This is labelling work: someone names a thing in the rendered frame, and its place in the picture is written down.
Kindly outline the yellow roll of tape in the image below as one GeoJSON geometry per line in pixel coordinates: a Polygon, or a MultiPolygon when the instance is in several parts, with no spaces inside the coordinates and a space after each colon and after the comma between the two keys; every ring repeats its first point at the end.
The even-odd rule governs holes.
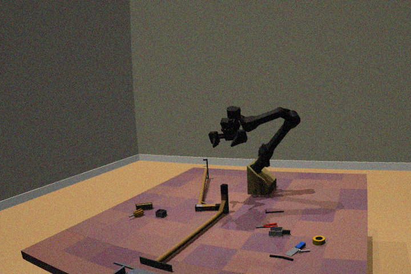
{"type": "Polygon", "coordinates": [[[323,245],[325,244],[325,237],[324,236],[314,236],[312,243],[314,245],[323,245]]]}

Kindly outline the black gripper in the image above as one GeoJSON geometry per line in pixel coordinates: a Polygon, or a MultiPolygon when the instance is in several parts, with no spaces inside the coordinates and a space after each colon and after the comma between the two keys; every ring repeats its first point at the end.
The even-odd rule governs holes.
{"type": "Polygon", "coordinates": [[[225,141],[233,140],[231,143],[231,147],[241,143],[245,143],[247,141],[247,135],[245,130],[238,130],[236,126],[234,127],[233,132],[231,129],[225,129],[223,130],[223,134],[218,134],[217,131],[211,131],[208,135],[211,143],[213,144],[213,148],[220,143],[220,139],[225,139],[225,141]]]}

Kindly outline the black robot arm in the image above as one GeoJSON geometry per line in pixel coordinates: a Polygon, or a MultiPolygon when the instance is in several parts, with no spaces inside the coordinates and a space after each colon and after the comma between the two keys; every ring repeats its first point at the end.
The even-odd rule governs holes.
{"type": "Polygon", "coordinates": [[[270,122],[279,117],[284,118],[284,124],[279,128],[277,133],[272,137],[268,144],[262,144],[259,148],[259,158],[250,167],[257,173],[261,173],[264,167],[269,167],[269,160],[273,155],[274,149],[279,145],[282,139],[286,136],[290,129],[295,128],[300,123],[300,117],[294,110],[278,107],[258,116],[242,116],[240,115],[240,107],[227,107],[228,118],[221,119],[221,131],[231,129],[234,131],[236,126],[238,130],[242,125],[246,132],[254,130],[256,127],[265,122],[270,122]],[[240,122],[239,122],[239,121],[240,122]]]}

